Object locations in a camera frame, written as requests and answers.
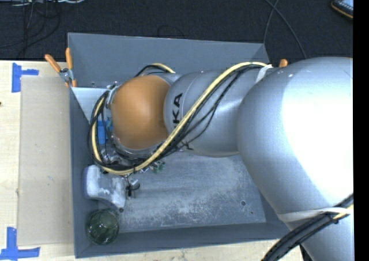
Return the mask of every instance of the blue tape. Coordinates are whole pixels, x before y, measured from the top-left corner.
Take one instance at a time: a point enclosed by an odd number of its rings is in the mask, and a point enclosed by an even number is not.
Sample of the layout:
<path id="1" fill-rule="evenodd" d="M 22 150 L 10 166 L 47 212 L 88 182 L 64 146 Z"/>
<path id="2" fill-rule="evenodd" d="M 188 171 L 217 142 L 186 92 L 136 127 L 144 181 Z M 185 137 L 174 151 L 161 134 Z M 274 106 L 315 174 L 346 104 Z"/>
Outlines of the blue tape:
<path id="1" fill-rule="evenodd" d="M 13 74 L 12 74 L 12 92 L 13 93 L 20 92 L 22 75 L 39 75 L 39 71 L 34 70 L 34 69 L 22 70 L 22 66 L 13 62 Z"/>
<path id="2" fill-rule="evenodd" d="M 6 248 L 1 249 L 0 260 L 18 261 L 18 258 L 34 258 L 40 255 L 40 247 L 34 249 L 18 249 L 17 230 L 12 227 L 6 229 Z"/>

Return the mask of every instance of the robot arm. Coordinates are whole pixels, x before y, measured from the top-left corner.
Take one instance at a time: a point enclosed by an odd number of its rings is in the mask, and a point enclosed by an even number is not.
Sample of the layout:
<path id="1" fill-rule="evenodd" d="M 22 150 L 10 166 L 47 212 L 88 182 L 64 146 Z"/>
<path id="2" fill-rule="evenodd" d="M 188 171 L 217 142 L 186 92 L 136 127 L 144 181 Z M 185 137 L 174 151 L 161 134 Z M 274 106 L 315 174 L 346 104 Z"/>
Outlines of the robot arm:
<path id="1" fill-rule="evenodd" d="M 180 149 L 208 157 L 240 154 L 291 231 L 317 217 L 348 215 L 353 203 L 352 59 L 313 58 L 278 68 L 248 62 L 183 76 L 157 67 L 162 72 L 140 72 L 97 102 L 89 147 L 103 171 L 144 172 Z M 115 156 L 104 155 L 96 142 L 104 111 L 111 113 Z M 340 219 L 312 230 L 307 240 L 304 234 L 291 240 L 304 241 L 314 261 L 350 260 L 353 214 Z M 315 225 L 322 228 L 322 223 Z"/>

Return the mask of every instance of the yellow cable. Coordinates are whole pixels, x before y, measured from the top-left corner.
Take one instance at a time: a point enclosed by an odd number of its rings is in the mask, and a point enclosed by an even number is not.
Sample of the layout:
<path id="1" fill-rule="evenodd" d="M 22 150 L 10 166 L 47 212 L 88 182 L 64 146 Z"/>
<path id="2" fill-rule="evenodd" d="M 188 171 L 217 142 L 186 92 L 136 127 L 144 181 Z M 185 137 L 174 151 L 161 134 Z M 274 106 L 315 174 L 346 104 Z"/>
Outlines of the yellow cable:
<path id="1" fill-rule="evenodd" d="M 173 71 L 173 69 L 171 69 L 170 67 L 162 64 L 162 63 L 153 63 L 152 65 L 155 65 L 155 66 L 160 66 L 164 69 L 166 69 L 167 71 L 169 71 L 171 74 L 175 74 L 175 71 Z"/>
<path id="2" fill-rule="evenodd" d="M 96 115 L 97 115 L 97 113 L 98 113 L 101 105 L 103 104 L 103 101 L 104 101 L 104 99 L 101 99 L 100 102 L 99 102 L 99 104 L 97 105 L 96 110 L 93 113 L 93 118 L 96 117 Z M 95 157 L 99 161 L 101 161 L 101 157 L 100 157 L 99 152 L 97 151 L 97 146 L 96 146 L 96 141 L 95 141 L 95 136 L 96 136 L 96 127 L 95 127 L 95 125 L 96 125 L 96 122 L 97 121 L 93 122 L 93 125 L 92 125 L 92 130 L 91 130 L 91 144 L 92 144 L 93 154 L 95 155 Z"/>
<path id="3" fill-rule="evenodd" d="M 353 203 L 350 205 L 350 206 L 348 206 L 347 208 L 346 208 L 347 210 L 353 210 Z M 342 218 L 343 216 L 346 216 L 348 213 L 340 213 L 340 214 L 337 214 L 336 216 L 334 216 L 333 217 L 333 219 L 334 220 L 336 220 L 336 219 L 340 219 L 340 218 Z"/>
<path id="4" fill-rule="evenodd" d="M 149 157 L 146 161 L 144 161 L 139 166 L 135 167 L 134 169 L 127 169 L 124 171 L 117 171 L 114 169 L 111 169 L 109 167 L 101 166 L 105 171 L 115 174 L 115 175 L 128 175 L 130 173 L 133 173 L 135 171 L 139 171 L 141 169 L 144 169 L 149 164 L 151 164 L 164 150 L 165 148 L 172 142 L 172 140 L 176 137 L 178 132 L 185 126 L 187 121 L 190 119 L 192 114 L 196 111 L 196 109 L 201 105 L 201 103 L 207 98 L 207 96 L 214 90 L 214 88 L 229 74 L 231 74 L 233 71 L 248 65 L 260 65 L 260 66 L 266 66 L 265 63 L 262 62 L 242 62 L 238 63 L 237 65 L 231 66 L 229 69 L 221 73 L 210 85 L 206 90 L 202 93 L 202 95 L 199 97 L 199 99 L 192 105 L 192 107 L 189 109 L 189 111 L 185 114 L 183 119 L 179 122 L 179 124 L 175 127 L 173 132 L 168 136 L 168 138 L 163 142 L 163 144 Z M 92 146 L 94 148 L 94 152 L 97 151 L 96 145 L 94 146 L 95 139 L 92 139 L 93 143 Z"/>

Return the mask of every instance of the black floor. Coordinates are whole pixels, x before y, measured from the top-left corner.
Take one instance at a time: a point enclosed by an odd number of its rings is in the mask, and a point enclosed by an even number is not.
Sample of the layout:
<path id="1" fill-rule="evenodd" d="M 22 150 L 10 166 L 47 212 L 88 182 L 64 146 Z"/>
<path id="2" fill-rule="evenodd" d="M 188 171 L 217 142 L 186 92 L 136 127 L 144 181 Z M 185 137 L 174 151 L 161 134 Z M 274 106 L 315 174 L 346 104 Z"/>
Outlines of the black floor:
<path id="1" fill-rule="evenodd" d="M 332 0 L 0 2 L 0 59 L 65 60 L 68 32 L 265 43 L 270 61 L 353 57 L 353 21 Z"/>

